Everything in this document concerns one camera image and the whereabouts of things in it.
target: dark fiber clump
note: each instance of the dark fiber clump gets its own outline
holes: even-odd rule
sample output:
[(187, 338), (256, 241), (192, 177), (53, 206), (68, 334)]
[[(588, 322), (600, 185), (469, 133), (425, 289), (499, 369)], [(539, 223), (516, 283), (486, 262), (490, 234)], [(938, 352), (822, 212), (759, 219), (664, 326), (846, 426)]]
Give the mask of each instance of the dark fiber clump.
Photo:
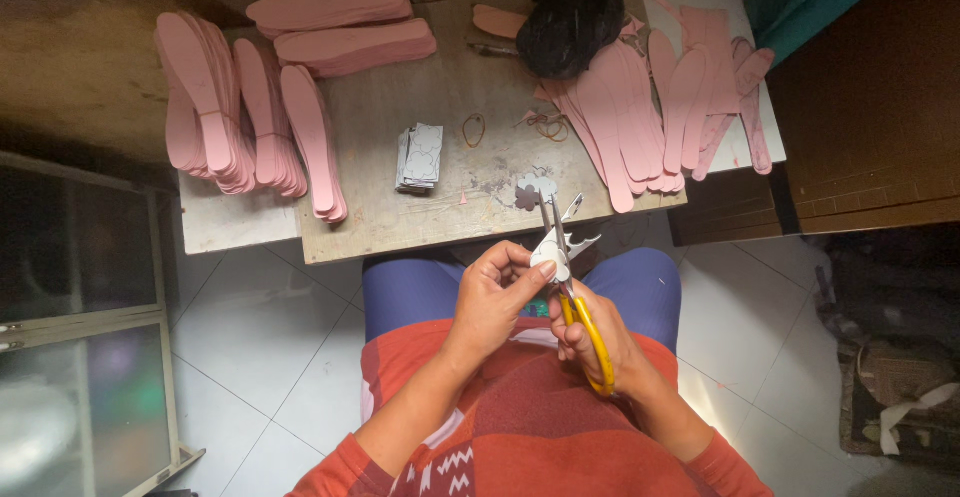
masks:
[(533, 0), (534, 12), (516, 35), (520, 60), (546, 79), (572, 79), (586, 70), (623, 26), (623, 0)]

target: floor tile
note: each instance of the floor tile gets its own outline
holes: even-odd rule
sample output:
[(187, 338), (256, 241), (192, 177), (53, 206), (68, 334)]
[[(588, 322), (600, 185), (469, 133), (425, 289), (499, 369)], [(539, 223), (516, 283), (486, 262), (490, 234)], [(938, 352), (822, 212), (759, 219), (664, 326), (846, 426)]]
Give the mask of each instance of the floor tile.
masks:
[[(174, 199), (173, 210), (181, 208), (180, 199)], [(200, 292), (200, 288), (210, 279), (210, 274), (227, 255), (227, 252), (200, 253), (187, 255), (184, 250), (184, 221), (179, 213), (171, 214), (174, 233), (174, 255), (176, 258), (176, 285), (166, 285), (168, 291), (176, 291), (168, 296), (167, 316), (170, 326), (184, 316), (184, 311)]]
[(206, 454), (172, 478), (166, 489), (220, 495), (270, 419), (179, 357), (174, 356), (173, 365), (179, 440), (205, 448)]
[(323, 459), (293, 433), (270, 422), (222, 497), (285, 495)]
[(808, 291), (817, 283), (816, 268), (829, 270), (831, 265), (826, 253), (799, 236), (748, 240), (736, 245)]
[(278, 255), (297, 270), (317, 280), (322, 286), (351, 300), (360, 289), (363, 260), (347, 260), (334, 264), (304, 264), (304, 241), (300, 238), (266, 244), (264, 247)]
[(353, 300), (350, 300), (350, 304), (359, 308), (361, 312), (364, 311), (362, 286), (360, 287), (360, 290), (358, 290), (357, 293), (353, 296)]
[(866, 481), (756, 407), (750, 409), (733, 447), (777, 497), (856, 496)]
[(726, 243), (690, 248), (679, 277), (677, 355), (753, 402), (808, 293)]
[(673, 262), (677, 264), (677, 267), (680, 266), (680, 262), (690, 249), (687, 246), (674, 247), (666, 210), (650, 212), (650, 227), (647, 229), (647, 236), (643, 240), (643, 247), (652, 247), (669, 255), (670, 259), (673, 259)]
[(811, 296), (753, 405), (860, 474), (873, 476), (889, 468), (891, 460), (840, 448), (842, 383), (836, 348)]
[(263, 247), (231, 250), (174, 327), (172, 349), (271, 417), (347, 306)]
[(704, 422), (732, 442), (750, 413), (750, 404), (685, 361), (677, 359), (677, 364), (679, 395)]
[(348, 307), (274, 417), (277, 424), (330, 454), (360, 427), (360, 351), (365, 344), (363, 312)]

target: brown wooden panel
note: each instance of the brown wooden panel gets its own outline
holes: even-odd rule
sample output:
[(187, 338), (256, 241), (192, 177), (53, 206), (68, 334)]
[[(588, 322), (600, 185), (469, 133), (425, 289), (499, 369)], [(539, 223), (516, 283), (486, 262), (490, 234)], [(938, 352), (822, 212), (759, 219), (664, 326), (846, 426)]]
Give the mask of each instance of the brown wooden panel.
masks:
[(960, 197), (801, 218), (803, 233), (841, 233), (960, 221)]
[(771, 71), (803, 233), (960, 216), (957, 23), (960, 0), (862, 0)]
[(686, 185), (687, 204), (667, 212), (676, 246), (780, 237), (769, 179), (752, 169)]

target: wooden workbench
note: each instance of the wooden workbench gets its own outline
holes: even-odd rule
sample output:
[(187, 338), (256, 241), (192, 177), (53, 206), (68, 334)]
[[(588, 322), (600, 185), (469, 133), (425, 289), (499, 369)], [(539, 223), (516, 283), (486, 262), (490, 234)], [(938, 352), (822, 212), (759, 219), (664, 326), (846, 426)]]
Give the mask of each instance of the wooden workbench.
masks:
[[(643, 0), (625, 1), (630, 13), (648, 22)], [(705, 1), (714, 4), (713, 0)], [(726, 6), (731, 22), (745, 22), (742, 2), (735, 2), (737, 7)], [(181, 197), (187, 253), (302, 236), (306, 263), (319, 264), (539, 229), (542, 220), (538, 211), (528, 212), (513, 205), (517, 181), (534, 172), (535, 166), (546, 169), (557, 182), (562, 207), (583, 193), (585, 201), (577, 221), (613, 216), (606, 187), (575, 135), (571, 133), (565, 142), (552, 142), (534, 128), (518, 124), (528, 109), (550, 108), (533, 98), (537, 79), (516, 60), (479, 57), (467, 48), (467, 42), (473, 41), (498, 44), (497, 38), (474, 28), (472, 7), (476, 3), (522, 13), (531, 9), (530, 0), (416, 4), (414, 12), (426, 19), (437, 37), (436, 54), (319, 84), (329, 108), (343, 197), (349, 208), (345, 221), (328, 225), (316, 219), (308, 199), (297, 206), (275, 192), (257, 197), (264, 190), (217, 196), (201, 192), (206, 183), (184, 181), (189, 177), (181, 175), (185, 182)], [(649, 28), (644, 27), (642, 33), (648, 34)], [(679, 32), (671, 40), (679, 45)], [(762, 96), (761, 101), (769, 102), (765, 88)], [(484, 116), (486, 135), (477, 148), (470, 148), (461, 127), (474, 113)], [(438, 187), (426, 196), (394, 191), (397, 137), (403, 128), (416, 123), (444, 128)], [(769, 141), (776, 120), (768, 123), (763, 117), (763, 123)], [(742, 145), (746, 147), (745, 137)], [(775, 133), (775, 143), (770, 146), (772, 151), (783, 150), (779, 133)], [(731, 143), (730, 147), (734, 150), (735, 145)], [(749, 153), (741, 158), (739, 163), (736, 157), (715, 161), (710, 171), (750, 165)], [(774, 161), (783, 159), (774, 154)], [(465, 205), (460, 204), (461, 192), (466, 196)], [(635, 200), (633, 209), (649, 211), (686, 202), (683, 191), (672, 195), (648, 192)]]

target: scissors handle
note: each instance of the scissors handle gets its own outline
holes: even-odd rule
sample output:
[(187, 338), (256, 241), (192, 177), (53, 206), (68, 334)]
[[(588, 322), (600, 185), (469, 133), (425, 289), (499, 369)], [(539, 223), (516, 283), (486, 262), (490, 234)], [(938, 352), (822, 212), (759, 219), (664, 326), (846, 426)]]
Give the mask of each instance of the scissors handle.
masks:
[(597, 361), (600, 362), (600, 370), (603, 372), (603, 382), (594, 380), (590, 373), (586, 374), (586, 380), (590, 381), (590, 385), (593, 386), (594, 391), (600, 395), (611, 395), (614, 393), (614, 365), (610, 362), (610, 353), (607, 351), (607, 344), (604, 343), (603, 337), (600, 336), (600, 331), (597, 330), (596, 324), (594, 324), (594, 318), (591, 316), (590, 310), (587, 309), (587, 303), (584, 302), (584, 297), (578, 296), (574, 298), (573, 305), (571, 306), (570, 298), (561, 293), (559, 295), (559, 305), (563, 310), (563, 322), (566, 323), (566, 326), (578, 322), (586, 329), (586, 334), (590, 336), (590, 341), (593, 343), (593, 350), (596, 351)]

